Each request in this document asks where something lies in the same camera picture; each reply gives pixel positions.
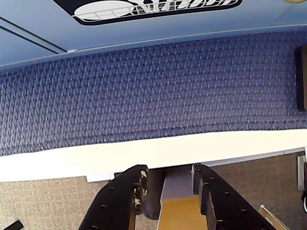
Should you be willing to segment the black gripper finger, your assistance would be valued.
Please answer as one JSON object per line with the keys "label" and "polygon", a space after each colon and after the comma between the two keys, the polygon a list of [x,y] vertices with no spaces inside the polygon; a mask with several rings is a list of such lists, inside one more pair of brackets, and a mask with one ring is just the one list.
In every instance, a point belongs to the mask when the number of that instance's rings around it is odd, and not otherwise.
{"label": "black gripper finger", "polygon": [[209,230],[273,230],[270,224],[236,189],[212,168],[192,166],[193,193]]}
{"label": "black gripper finger", "polygon": [[79,229],[133,230],[148,195],[148,167],[135,165],[105,185],[95,196]]}

